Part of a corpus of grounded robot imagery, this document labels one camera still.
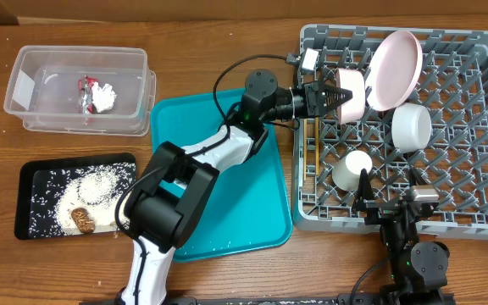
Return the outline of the white bowl in rack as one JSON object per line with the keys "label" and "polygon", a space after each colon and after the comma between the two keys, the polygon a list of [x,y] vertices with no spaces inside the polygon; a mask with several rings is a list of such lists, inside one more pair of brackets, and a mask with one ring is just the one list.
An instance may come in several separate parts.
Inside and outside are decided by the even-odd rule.
{"label": "white bowl in rack", "polygon": [[394,147],[402,153],[411,153],[427,147],[432,132],[429,110],[414,103],[396,108],[391,122]]}

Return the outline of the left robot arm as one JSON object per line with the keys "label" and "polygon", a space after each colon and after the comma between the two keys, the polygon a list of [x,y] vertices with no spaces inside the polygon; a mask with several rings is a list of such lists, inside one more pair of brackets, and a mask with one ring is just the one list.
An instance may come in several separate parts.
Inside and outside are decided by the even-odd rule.
{"label": "left robot arm", "polygon": [[128,284],[115,303],[165,301],[175,250],[196,229],[219,175],[259,152],[268,123],[322,117],[352,97],[352,91],[322,80],[285,89],[271,71],[258,69],[248,75],[241,100],[222,114],[214,135],[187,147],[161,143],[116,204],[115,223],[133,241],[134,255]]}

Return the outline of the white plastic cup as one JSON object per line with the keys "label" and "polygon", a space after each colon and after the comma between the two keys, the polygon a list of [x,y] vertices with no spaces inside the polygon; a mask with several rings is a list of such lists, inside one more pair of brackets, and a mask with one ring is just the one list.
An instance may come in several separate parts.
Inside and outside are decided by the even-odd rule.
{"label": "white plastic cup", "polygon": [[333,165],[332,180],[343,191],[356,191],[361,171],[368,173],[372,166],[372,158],[366,152],[352,151]]}

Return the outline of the white napkin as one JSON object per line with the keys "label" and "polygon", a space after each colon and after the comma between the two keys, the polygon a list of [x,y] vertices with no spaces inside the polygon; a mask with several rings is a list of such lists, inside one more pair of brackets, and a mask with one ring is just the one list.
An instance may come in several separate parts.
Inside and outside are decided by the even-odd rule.
{"label": "white napkin", "polygon": [[113,86],[109,83],[99,86],[98,82],[94,82],[91,87],[92,105],[97,113],[103,113],[111,110],[114,107],[117,94]]}

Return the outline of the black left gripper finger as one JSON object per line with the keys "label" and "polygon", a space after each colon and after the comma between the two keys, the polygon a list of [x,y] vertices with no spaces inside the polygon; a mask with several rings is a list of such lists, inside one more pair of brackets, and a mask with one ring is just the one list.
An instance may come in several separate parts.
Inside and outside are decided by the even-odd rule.
{"label": "black left gripper finger", "polygon": [[321,93],[326,97],[332,97],[335,100],[352,99],[352,91],[340,87],[331,86],[325,82],[319,83]]}
{"label": "black left gripper finger", "polygon": [[325,96],[320,98],[320,114],[326,115],[329,112],[337,110],[342,104],[351,100],[347,96]]}

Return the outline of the clear plastic bin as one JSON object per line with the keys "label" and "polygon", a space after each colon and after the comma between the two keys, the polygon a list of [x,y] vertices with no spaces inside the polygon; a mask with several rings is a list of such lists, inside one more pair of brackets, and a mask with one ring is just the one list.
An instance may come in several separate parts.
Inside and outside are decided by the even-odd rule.
{"label": "clear plastic bin", "polygon": [[[87,75],[117,94],[114,107],[83,114],[78,80]],[[12,69],[3,108],[25,129],[70,134],[144,136],[156,75],[147,53],[131,47],[25,46]]]}

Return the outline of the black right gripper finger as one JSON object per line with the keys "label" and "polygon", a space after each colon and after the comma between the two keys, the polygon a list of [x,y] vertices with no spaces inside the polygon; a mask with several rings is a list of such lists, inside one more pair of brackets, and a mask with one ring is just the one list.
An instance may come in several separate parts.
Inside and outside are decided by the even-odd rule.
{"label": "black right gripper finger", "polygon": [[426,185],[422,175],[413,166],[408,168],[408,182],[411,187]]}
{"label": "black right gripper finger", "polygon": [[356,200],[358,202],[372,202],[374,200],[374,193],[372,191],[372,186],[366,169],[362,169],[360,172]]}

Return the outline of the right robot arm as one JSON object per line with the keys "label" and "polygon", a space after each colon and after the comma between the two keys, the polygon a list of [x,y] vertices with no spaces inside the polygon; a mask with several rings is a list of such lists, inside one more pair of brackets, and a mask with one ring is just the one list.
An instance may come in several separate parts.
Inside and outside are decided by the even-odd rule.
{"label": "right robot arm", "polygon": [[[453,294],[441,291],[447,285],[450,251],[438,241],[421,241],[417,231],[420,220],[432,216],[439,204],[439,194],[418,171],[408,169],[408,194],[387,203],[377,203],[369,175],[362,170],[354,210],[365,212],[366,225],[380,227],[381,242],[387,257],[370,267],[352,288],[350,304],[431,304],[456,302]],[[369,297],[359,296],[358,288],[366,277],[388,263],[393,283]]]}

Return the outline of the spilled white rice pile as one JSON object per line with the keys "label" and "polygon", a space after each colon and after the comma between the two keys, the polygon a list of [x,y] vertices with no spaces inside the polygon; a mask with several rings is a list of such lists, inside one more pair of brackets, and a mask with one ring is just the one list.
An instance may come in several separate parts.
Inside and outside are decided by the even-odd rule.
{"label": "spilled white rice pile", "polygon": [[84,235],[71,218],[76,208],[85,208],[94,220],[93,233],[117,230],[116,203],[135,178],[136,165],[126,162],[38,170],[30,197],[29,237]]}

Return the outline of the red snack wrapper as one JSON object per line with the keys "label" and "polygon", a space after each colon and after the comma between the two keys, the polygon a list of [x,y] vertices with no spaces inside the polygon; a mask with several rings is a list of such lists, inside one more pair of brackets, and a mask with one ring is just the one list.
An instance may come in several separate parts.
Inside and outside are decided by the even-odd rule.
{"label": "red snack wrapper", "polygon": [[95,114],[97,112],[93,105],[93,85],[97,82],[97,79],[88,77],[85,75],[78,80],[79,87],[79,104],[82,108],[83,114]]}

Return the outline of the white round plate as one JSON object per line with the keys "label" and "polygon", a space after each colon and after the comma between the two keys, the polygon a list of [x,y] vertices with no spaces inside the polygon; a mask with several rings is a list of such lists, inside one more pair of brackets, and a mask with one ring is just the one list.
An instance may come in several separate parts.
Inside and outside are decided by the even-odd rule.
{"label": "white round plate", "polygon": [[407,30],[391,33],[376,49],[365,88],[369,106],[383,112],[404,103],[415,88],[423,65],[423,51]]}

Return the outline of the teal serving tray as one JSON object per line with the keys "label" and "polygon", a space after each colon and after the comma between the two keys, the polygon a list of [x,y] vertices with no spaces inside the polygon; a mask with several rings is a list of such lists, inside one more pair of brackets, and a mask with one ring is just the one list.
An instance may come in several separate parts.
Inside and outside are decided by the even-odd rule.
{"label": "teal serving tray", "polygon": [[[174,97],[151,112],[152,146],[170,141],[178,147],[212,136],[221,111],[240,101],[241,88]],[[178,263],[216,258],[284,244],[292,233],[290,204],[275,129],[259,152],[222,173],[193,234],[177,249]]]}

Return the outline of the black plastic tray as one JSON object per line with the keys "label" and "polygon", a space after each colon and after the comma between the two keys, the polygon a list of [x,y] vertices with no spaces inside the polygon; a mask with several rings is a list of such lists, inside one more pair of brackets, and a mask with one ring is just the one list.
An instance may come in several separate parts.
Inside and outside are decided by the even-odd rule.
{"label": "black plastic tray", "polygon": [[122,152],[85,157],[36,160],[24,164],[19,172],[14,236],[19,240],[30,239],[28,231],[31,212],[31,193],[33,191],[33,177],[38,170],[66,169],[90,165],[116,164],[121,162],[134,164],[136,158],[129,152]]}

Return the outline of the brown food leftover piece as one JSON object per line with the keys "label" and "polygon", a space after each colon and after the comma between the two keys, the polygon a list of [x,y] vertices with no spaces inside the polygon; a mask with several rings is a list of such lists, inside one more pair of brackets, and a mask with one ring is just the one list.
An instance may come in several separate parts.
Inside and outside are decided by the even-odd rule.
{"label": "brown food leftover piece", "polygon": [[92,234],[96,228],[95,222],[89,217],[85,208],[76,208],[71,211],[71,218],[82,234]]}

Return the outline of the grey dishwasher rack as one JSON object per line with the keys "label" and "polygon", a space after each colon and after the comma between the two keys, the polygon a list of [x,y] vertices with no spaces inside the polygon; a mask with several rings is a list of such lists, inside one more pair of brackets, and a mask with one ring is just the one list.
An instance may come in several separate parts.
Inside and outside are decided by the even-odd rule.
{"label": "grey dishwasher rack", "polygon": [[430,111],[432,135],[424,150],[401,153],[391,141],[391,112],[366,109],[341,125],[319,120],[319,175],[315,175],[314,120],[308,119],[307,179],[303,181],[303,123],[294,135],[293,222],[300,230],[368,234],[374,227],[352,210],[354,196],[335,185],[333,165],[355,150],[373,161],[369,177],[378,202],[408,193],[413,166],[439,194],[419,232],[444,238],[488,240],[488,31],[413,29],[423,68],[411,103]]}

